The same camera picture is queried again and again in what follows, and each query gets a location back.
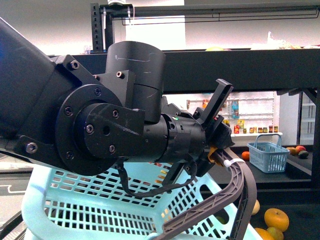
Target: yellow fruit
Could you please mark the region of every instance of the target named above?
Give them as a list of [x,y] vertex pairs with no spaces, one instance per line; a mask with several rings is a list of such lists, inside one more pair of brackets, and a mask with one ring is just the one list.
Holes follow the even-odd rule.
[[219,46],[212,46],[212,47],[209,47],[208,49],[206,49],[205,51],[207,51],[207,52],[209,52],[209,51],[224,51],[224,49]]
[[274,240],[284,240],[284,234],[278,228],[272,226],[269,227],[267,231],[274,238]]
[[289,217],[288,215],[277,208],[269,208],[265,211],[264,221],[268,227],[275,227],[281,232],[284,232],[289,227]]
[[292,156],[295,156],[295,155],[297,155],[298,154],[298,152],[297,152],[297,149],[295,148],[295,147],[287,147],[286,149],[288,149],[289,151],[290,151],[290,154],[292,155]]
[[253,210],[252,210],[252,216],[253,215],[256,215],[258,212],[259,212],[259,210],[260,210],[260,203],[259,203],[259,201],[258,201],[258,199],[257,200],[255,200],[255,204],[254,204],[254,207],[253,207]]
[[260,235],[263,240],[275,240],[273,236],[270,235],[269,232],[262,228],[256,227],[254,230]]

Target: scratch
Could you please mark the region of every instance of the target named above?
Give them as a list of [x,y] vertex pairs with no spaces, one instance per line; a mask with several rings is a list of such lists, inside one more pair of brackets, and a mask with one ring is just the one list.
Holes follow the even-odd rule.
[[109,120],[109,119],[107,119],[107,118],[105,118],[105,117],[103,117],[103,116],[101,116],[101,115],[99,115],[99,114],[96,114],[96,113],[95,113],[95,114],[92,114],[92,115],[94,115],[93,119],[102,119],[103,121],[107,122],[109,125],[113,125],[113,126],[115,126],[116,128],[121,129],[122,131],[131,133],[131,134],[134,134],[134,135],[137,135],[137,136],[140,135],[139,133],[137,133],[137,132],[135,132],[135,131],[132,131],[131,129],[129,129],[129,128],[125,127],[125,126],[122,126],[122,125],[120,125],[120,124],[118,124],[118,123],[115,123],[115,122],[113,122],[113,121],[111,121],[111,120]]
[[156,54],[156,53],[149,53],[149,59],[147,61],[143,61],[143,60],[138,60],[138,59],[130,59],[130,58],[122,58],[122,57],[118,57],[118,55],[115,55],[115,59],[116,60],[128,60],[128,61],[135,61],[135,62],[143,62],[143,63],[147,63],[147,62],[150,62],[151,59],[150,59],[150,56],[153,55],[153,54]]
[[153,95],[155,95],[156,93],[157,93],[157,92],[154,92],[153,94],[151,94],[150,96],[148,96],[147,99],[148,99],[148,98],[151,98],[151,97],[152,97]]

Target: white cable tie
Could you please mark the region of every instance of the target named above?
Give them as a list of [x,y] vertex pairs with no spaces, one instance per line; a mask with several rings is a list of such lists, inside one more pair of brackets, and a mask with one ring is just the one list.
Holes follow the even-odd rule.
[[234,158],[232,160],[224,160],[223,164],[228,168],[230,167],[232,164],[236,163],[236,162],[242,162],[245,163],[244,160],[242,160],[241,158]]
[[103,29],[105,30],[107,27],[107,12],[106,7],[103,7]]

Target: black cable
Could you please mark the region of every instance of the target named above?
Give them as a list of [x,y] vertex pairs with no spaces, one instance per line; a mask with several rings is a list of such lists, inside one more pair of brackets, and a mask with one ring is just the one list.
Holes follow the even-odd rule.
[[173,189],[178,189],[178,188],[185,187],[188,184],[190,184],[196,177],[197,164],[196,164],[195,161],[192,161],[189,166],[190,166],[189,167],[190,178],[188,180],[186,180],[185,183],[183,183],[183,184],[179,184],[179,183],[168,184],[168,185],[165,185],[165,186],[161,186],[159,188],[152,189],[152,190],[150,190],[148,192],[132,192],[129,189],[128,174],[127,174],[127,171],[124,168],[124,165],[123,164],[119,164],[118,167],[117,167],[117,170],[118,170],[118,173],[119,173],[119,176],[120,176],[120,181],[121,181],[121,184],[122,184],[122,188],[127,194],[129,194],[129,195],[131,195],[133,197],[136,197],[136,198],[149,198],[149,197],[154,197],[155,195],[158,195],[158,194],[162,194],[162,193],[171,191]]

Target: vertical post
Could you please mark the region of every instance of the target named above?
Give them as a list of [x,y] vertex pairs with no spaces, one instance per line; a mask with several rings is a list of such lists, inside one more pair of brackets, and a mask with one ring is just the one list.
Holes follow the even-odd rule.
[[102,35],[102,19],[99,3],[90,3],[90,11],[93,52],[101,53],[104,51],[104,41]]
[[316,94],[316,110],[314,123],[314,139],[313,139],[313,159],[312,159],[312,188],[320,189],[320,87],[317,88]]
[[113,17],[110,13],[106,14],[106,26],[104,30],[104,36],[105,36],[105,49],[108,51],[108,48],[115,42]]

